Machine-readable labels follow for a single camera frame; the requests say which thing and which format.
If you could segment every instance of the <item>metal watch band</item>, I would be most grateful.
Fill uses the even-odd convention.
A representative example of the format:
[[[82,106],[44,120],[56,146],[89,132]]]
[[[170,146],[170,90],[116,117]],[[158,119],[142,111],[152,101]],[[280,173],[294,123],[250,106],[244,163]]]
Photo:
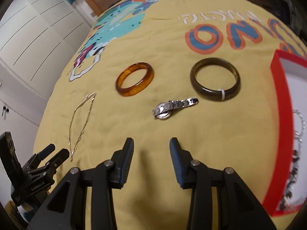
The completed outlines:
[[[186,100],[172,100],[163,104],[163,106],[157,106],[152,110],[153,115],[156,117],[159,114],[166,113],[175,109],[187,108],[189,106],[198,104],[197,98],[188,98]]]

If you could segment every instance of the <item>jewelry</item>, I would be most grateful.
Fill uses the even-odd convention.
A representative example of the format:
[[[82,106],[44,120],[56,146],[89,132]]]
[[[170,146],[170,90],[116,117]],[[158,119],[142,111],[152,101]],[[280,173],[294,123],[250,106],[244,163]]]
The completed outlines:
[[[127,76],[136,70],[139,69],[147,69],[145,76],[135,85],[128,88],[121,88],[123,81],[127,78]],[[154,71],[150,64],[145,62],[139,62],[127,67],[117,78],[115,87],[118,93],[122,96],[128,97],[133,96],[140,91],[144,90],[153,80]]]
[[[72,149],[71,149],[71,134],[72,134],[72,124],[73,124],[73,120],[74,120],[75,113],[76,113],[76,111],[77,111],[82,105],[84,105],[85,102],[88,101],[91,97],[93,97],[93,98],[92,98],[92,101],[91,101],[90,109],[89,109],[89,111],[88,111],[88,114],[87,114],[87,118],[86,118],[85,124],[84,124],[84,126],[83,126],[83,128],[82,128],[82,131],[81,131],[81,133],[80,133],[80,135],[79,135],[79,137],[78,137],[78,139],[77,139],[77,142],[76,142],[76,144],[75,144],[75,146],[74,146],[74,149],[72,150]],[[91,95],[87,95],[87,96],[85,97],[85,99],[81,102],[81,104],[78,105],[77,108],[76,108],[75,111],[74,111],[72,120],[71,120],[71,122],[70,122],[69,136],[68,136],[68,140],[69,140],[69,144],[68,144],[68,145],[69,145],[69,150],[70,150],[70,153],[71,153],[70,162],[73,161],[73,154],[74,154],[75,151],[77,150],[78,143],[79,143],[79,141],[81,140],[81,136],[82,136],[82,134],[84,133],[84,129],[85,129],[86,124],[87,124],[87,122],[88,122],[88,120],[89,120],[89,118],[90,118],[90,113],[91,113],[91,110],[92,110],[92,107],[93,107],[93,103],[94,103],[95,97],[96,97],[96,93],[92,93]]]
[[[198,104],[197,98],[188,98],[186,100],[172,100],[166,103],[160,103],[152,110],[154,118],[168,119],[176,109],[183,109]]]
[[[298,140],[298,146],[297,149],[294,149],[293,154],[292,154],[292,170],[290,172],[286,189],[284,192],[284,195],[280,201],[280,209],[285,210],[287,207],[290,206],[290,199],[293,196],[293,189],[294,185],[297,181],[297,174],[298,174],[298,161],[300,160],[300,150],[303,146],[303,140],[302,136],[305,132],[305,120],[303,118],[303,115],[298,111],[298,110],[293,110],[293,113],[297,114],[300,117],[300,122],[301,122],[301,132],[299,133],[298,131],[294,130],[294,139]]]
[[[227,90],[219,89],[218,91],[208,89],[197,82],[195,76],[199,69],[204,66],[217,65],[228,69],[235,77],[235,85]],[[228,61],[219,58],[207,58],[198,61],[191,69],[190,80],[194,90],[212,100],[228,100],[238,94],[241,87],[241,79],[237,69]]]

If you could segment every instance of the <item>orange translucent bangle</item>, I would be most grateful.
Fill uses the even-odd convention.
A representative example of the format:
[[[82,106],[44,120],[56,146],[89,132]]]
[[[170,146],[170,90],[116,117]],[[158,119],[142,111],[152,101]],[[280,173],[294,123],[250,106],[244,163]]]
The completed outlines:
[[[147,69],[147,72],[145,76],[135,85],[128,87],[128,88],[121,88],[121,85],[125,78],[128,77],[129,74],[135,72],[139,69]],[[144,90],[150,82],[154,78],[154,71],[150,64],[147,64],[145,62],[139,62],[131,65],[130,67],[127,67],[117,78],[115,87],[118,93],[122,96],[128,97],[133,96],[140,91]]]

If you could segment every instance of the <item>necklace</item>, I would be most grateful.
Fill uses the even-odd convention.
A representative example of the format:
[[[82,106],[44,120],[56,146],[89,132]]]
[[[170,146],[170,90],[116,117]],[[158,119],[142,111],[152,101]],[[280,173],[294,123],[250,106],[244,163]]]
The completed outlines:
[[[289,178],[287,180],[285,192],[283,194],[283,197],[280,201],[279,208],[281,210],[286,210],[288,209],[290,205],[290,199],[293,196],[293,190],[294,190],[294,185],[297,181],[297,174],[298,174],[298,161],[300,160],[300,151],[301,148],[303,147],[303,134],[305,132],[305,120],[303,118],[303,115],[298,111],[298,110],[293,110],[293,113],[297,114],[300,117],[300,122],[301,122],[301,132],[299,133],[297,130],[294,130],[294,139],[298,140],[298,145],[297,148],[294,148],[293,154],[292,154],[292,168],[290,171]]]
[[[78,137],[78,139],[77,139],[77,142],[76,142],[76,144],[75,144],[75,146],[74,146],[74,148],[73,148],[73,150],[72,150],[72,147],[71,147],[71,134],[72,134],[72,124],[73,124],[73,120],[74,120],[74,117],[75,117],[75,113],[76,113],[76,111],[77,111],[82,105],[84,105],[85,102],[88,101],[91,97],[92,97],[92,101],[91,101],[90,109],[89,109],[88,114],[87,114],[87,118],[86,118],[85,124],[84,124],[84,126],[83,126],[83,128],[82,128],[82,130],[81,130],[81,133],[80,133],[80,135],[79,135],[79,137]],[[77,108],[76,108],[75,111],[74,111],[72,120],[71,120],[71,122],[70,122],[69,136],[68,136],[68,140],[69,140],[69,144],[68,144],[68,145],[69,145],[69,150],[70,150],[70,153],[71,153],[70,162],[73,161],[73,154],[74,154],[75,151],[77,150],[78,143],[79,143],[80,140],[81,140],[81,136],[82,136],[82,134],[84,133],[84,129],[85,129],[86,124],[87,124],[87,122],[88,122],[88,120],[89,120],[89,118],[90,118],[90,114],[91,114],[91,110],[92,110],[92,107],[93,107],[93,103],[94,103],[95,97],[96,97],[96,93],[92,93],[91,95],[87,95],[87,96],[85,97],[85,99],[77,106]]]

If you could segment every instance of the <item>yellow bedsheet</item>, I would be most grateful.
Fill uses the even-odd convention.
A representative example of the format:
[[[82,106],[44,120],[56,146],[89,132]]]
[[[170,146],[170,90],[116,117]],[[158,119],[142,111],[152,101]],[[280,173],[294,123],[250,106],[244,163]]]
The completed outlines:
[[[50,143],[57,151],[68,149],[74,109],[96,92],[73,162],[67,160],[56,179],[74,166],[82,170],[97,166],[132,137],[135,152],[128,181],[113,193],[119,229],[185,229],[191,195],[176,182],[169,154],[172,137],[208,167],[233,167],[263,201],[278,144],[270,63],[280,48],[302,56],[306,51],[276,17],[245,0],[124,0],[97,20],[64,69],[45,110],[34,152]],[[190,70],[208,57],[225,59],[238,69],[242,87],[235,98],[214,102],[194,91]],[[122,97],[115,89],[116,78],[137,62],[149,63],[154,79],[140,93]],[[141,72],[135,74],[125,85],[141,76]],[[197,78],[212,89],[227,89],[234,82],[219,67],[205,68]],[[198,105],[166,121],[153,119],[151,110],[158,103],[195,96]],[[89,107],[87,102],[75,115],[72,146]],[[274,218],[274,222],[278,229],[285,229],[293,217]]]

